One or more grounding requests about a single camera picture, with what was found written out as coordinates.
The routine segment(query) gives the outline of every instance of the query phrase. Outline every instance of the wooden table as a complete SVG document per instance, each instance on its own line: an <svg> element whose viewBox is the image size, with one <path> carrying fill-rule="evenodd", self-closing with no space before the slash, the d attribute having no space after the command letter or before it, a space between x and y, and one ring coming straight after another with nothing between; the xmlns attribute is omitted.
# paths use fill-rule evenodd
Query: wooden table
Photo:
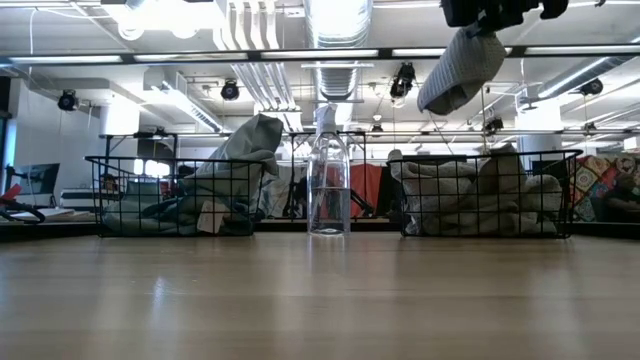
<svg viewBox="0 0 640 360"><path fill-rule="evenodd" d="M637 359L639 340L632 242L0 244L0 359Z"/></svg>

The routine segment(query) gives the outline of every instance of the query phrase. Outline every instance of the water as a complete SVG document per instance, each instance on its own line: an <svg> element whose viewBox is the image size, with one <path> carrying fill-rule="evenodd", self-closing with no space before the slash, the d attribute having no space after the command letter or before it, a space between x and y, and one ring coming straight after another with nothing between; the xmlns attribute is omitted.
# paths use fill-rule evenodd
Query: water
<svg viewBox="0 0 640 360"><path fill-rule="evenodd" d="M311 188L309 233L341 235L351 232L351 190L343 187Z"/></svg>

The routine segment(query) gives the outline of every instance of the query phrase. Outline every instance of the clear water bottle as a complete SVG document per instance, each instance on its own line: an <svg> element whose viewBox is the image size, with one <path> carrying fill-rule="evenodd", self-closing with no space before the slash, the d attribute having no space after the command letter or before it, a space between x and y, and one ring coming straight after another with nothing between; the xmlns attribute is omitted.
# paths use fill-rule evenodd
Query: clear water bottle
<svg viewBox="0 0 640 360"><path fill-rule="evenodd" d="M318 135L307 169L309 234L345 235L351 231L349 153L336 134L336 106L316 110Z"/></svg>

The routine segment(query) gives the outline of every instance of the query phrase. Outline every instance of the stuffed fabric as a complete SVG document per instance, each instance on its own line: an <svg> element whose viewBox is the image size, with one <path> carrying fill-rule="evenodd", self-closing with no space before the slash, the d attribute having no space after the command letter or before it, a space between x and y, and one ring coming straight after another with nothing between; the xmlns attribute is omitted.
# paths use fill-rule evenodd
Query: stuffed fabric
<svg viewBox="0 0 640 360"><path fill-rule="evenodd" d="M439 166L391 163L391 176L401 181L409 234L503 235L555 233L541 213L557 213L562 187L549 175L527 177L511 145L483 162L448 162ZM390 160L402 159L395 150Z"/></svg>
<svg viewBox="0 0 640 360"><path fill-rule="evenodd" d="M468 38L458 30L418 95L418 109L448 115L496 76L507 53L495 33Z"/></svg>
<svg viewBox="0 0 640 360"><path fill-rule="evenodd" d="M211 160L245 160L264 164L265 172L277 175L275 152L282 138L280 120L256 115L245 122L210 156ZM110 229L129 235L149 233L195 234L196 223L205 201L223 205L228 214L225 225L251 231L252 219L247 218L251 204L262 180L261 164L207 162L195 174L181 182L185 196L160 202L157 196L144 196L141 201L135 189L119 203L105 209L103 222ZM235 229L223 225L233 234Z"/></svg>

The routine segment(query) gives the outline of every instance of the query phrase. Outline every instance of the patterned fabric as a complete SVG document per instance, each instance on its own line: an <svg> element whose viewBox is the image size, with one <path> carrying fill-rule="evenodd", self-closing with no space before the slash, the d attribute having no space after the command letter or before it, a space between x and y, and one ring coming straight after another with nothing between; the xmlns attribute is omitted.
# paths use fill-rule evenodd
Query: patterned fabric
<svg viewBox="0 0 640 360"><path fill-rule="evenodd" d="M596 215L593 212L593 206L591 206L590 198L585 197L582 199L582 201L576 205L574 210L574 214L576 215L575 220L582 220L584 222L596 221Z"/></svg>
<svg viewBox="0 0 640 360"><path fill-rule="evenodd" d="M571 194L574 201L573 217L576 221L596 222L598 214L603 209L599 199L615 186L616 177L624 172L634 176L636 184L640 184L640 158L629 155L620 156L585 156L577 159L576 169L570 169L575 174L571 183Z"/></svg>
<svg viewBox="0 0 640 360"><path fill-rule="evenodd" d="M598 180L598 176L586 167L578 169L576 175L576 187L582 192L587 192L591 189L591 186Z"/></svg>
<svg viewBox="0 0 640 360"><path fill-rule="evenodd" d="M597 156L589 156L584 162L584 166L593 171L596 175L602 175L605 171L609 170L611 164L605 158Z"/></svg>

